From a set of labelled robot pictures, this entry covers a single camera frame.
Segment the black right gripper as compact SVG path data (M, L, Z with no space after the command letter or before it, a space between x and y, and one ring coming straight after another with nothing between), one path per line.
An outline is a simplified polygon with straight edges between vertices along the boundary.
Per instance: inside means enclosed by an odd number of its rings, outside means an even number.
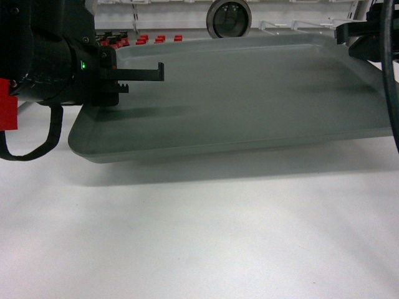
M361 60L381 61L382 2L370 6L363 22L348 22L335 29L337 44L347 43L350 38L357 40L349 47L349 56Z

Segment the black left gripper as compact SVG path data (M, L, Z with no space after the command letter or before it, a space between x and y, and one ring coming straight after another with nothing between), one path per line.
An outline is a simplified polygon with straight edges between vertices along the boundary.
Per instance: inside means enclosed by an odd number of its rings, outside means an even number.
M164 81L164 63L157 69L105 69L114 50L102 52L95 39L94 16L84 1L65 1L63 15L63 37L68 43L71 57L72 77L62 92L65 105L88 103L95 107L112 107L119 103L118 93L129 93L123 81Z

